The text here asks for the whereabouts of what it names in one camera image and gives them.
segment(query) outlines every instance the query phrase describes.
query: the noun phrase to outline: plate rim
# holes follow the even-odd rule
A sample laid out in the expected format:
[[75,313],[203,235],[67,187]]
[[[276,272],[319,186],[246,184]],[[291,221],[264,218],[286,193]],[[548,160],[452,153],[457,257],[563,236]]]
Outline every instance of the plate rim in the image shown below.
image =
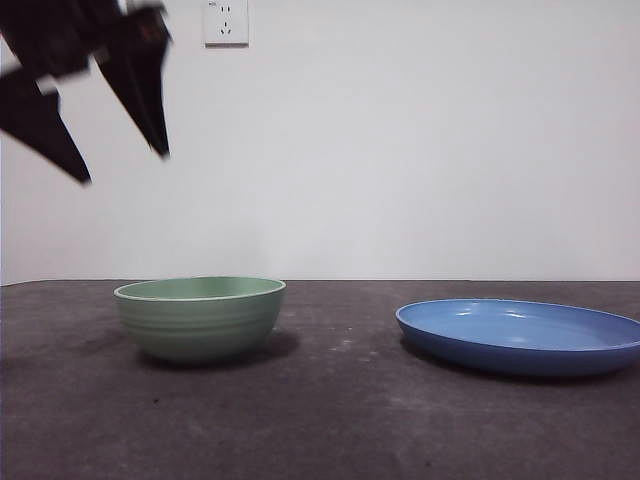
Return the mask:
[[495,347],[495,348],[505,348],[505,349],[510,349],[510,350],[518,350],[518,351],[526,351],[526,352],[550,352],[550,353],[580,353],[580,352],[608,352],[608,351],[615,351],[615,350],[626,350],[626,349],[630,349],[630,348],[635,348],[635,347],[640,347],[640,340],[635,341],[635,342],[629,342],[629,343],[622,343],[619,345],[611,345],[608,347],[601,347],[601,348],[563,348],[563,349],[553,349],[553,348],[532,348],[532,347],[514,347],[511,345],[499,345],[496,343],[484,343],[484,342],[477,342],[477,341],[473,341],[473,340],[466,340],[463,338],[456,338],[456,337],[452,337],[452,336],[448,336],[448,335],[441,335],[438,333],[434,333],[428,330],[421,330],[413,325],[411,325],[410,323],[408,323],[406,320],[402,319],[401,314],[403,310],[406,310],[410,307],[414,307],[416,305],[424,305],[424,304],[432,304],[432,303],[444,303],[444,302],[510,302],[510,303],[523,303],[523,304],[529,304],[529,305],[545,305],[545,306],[551,306],[551,307],[560,307],[563,309],[572,309],[572,310],[582,310],[582,311],[587,311],[587,312],[591,312],[591,313],[598,313],[598,314],[603,314],[609,317],[618,317],[622,320],[628,321],[628,322],[632,322],[633,324],[635,324],[638,328],[640,328],[640,321],[638,320],[634,320],[633,318],[630,317],[625,317],[624,315],[618,315],[616,313],[610,313],[610,312],[605,312],[604,310],[596,310],[593,308],[586,308],[586,307],[578,307],[575,305],[565,305],[565,304],[561,304],[561,303],[548,303],[548,302],[536,302],[536,301],[532,301],[532,300],[514,300],[514,299],[508,299],[508,298],[441,298],[441,299],[436,299],[436,300],[423,300],[420,302],[413,302],[413,303],[409,303],[407,305],[404,305],[400,308],[398,308],[396,310],[396,319],[398,320],[398,322],[401,324],[401,326],[406,326],[408,328],[411,328],[413,330],[416,330],[418,332],[422,332],[422,333],[426,333],[428,335],[433,335],[434,337],[438,337],[441,339],[445,339],[445,340],[455,340],[457,342],[464,342],[464,343],[468,343],[468,344],[472,344],[472,345],[479,345],[482,347]]

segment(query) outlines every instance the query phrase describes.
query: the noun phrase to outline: dark gray table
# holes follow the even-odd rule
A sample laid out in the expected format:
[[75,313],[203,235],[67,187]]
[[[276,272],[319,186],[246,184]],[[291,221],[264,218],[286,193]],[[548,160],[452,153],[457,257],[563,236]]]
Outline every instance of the dark gray table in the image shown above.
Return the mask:
[[640,365],[486,375],[417,354],[394,319],[447,297],[640,318],[640,283],[290,282],[263,347],[199,369],[139,354],[124,283],[2,289],[3,480],[640,478]]

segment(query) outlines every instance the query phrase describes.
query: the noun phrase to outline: bowl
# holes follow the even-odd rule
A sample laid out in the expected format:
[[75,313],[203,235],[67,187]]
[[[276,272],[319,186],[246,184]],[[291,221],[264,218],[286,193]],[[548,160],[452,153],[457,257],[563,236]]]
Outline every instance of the bowl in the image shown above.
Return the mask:
[[124,329],[147,354],[198,364],[246,352],[271,332],[280,280],[201,277],[133,283],[113,293]]

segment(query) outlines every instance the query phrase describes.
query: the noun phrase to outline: wall socket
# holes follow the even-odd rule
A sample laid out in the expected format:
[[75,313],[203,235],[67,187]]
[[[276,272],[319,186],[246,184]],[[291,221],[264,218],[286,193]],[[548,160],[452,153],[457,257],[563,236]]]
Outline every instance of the wall socket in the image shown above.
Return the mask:
[[249,0],[205,0],[203,8],[207,47],[249,45]]

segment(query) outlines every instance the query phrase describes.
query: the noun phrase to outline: plate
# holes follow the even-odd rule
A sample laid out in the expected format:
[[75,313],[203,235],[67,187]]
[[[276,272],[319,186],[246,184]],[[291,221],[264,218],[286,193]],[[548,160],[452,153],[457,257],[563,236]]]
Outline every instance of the plate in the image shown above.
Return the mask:
[[597,310],[495,299],[413,303],[396,312],[411,343],[468,367],[515,375],[581,376],[640,358],[640,323]]

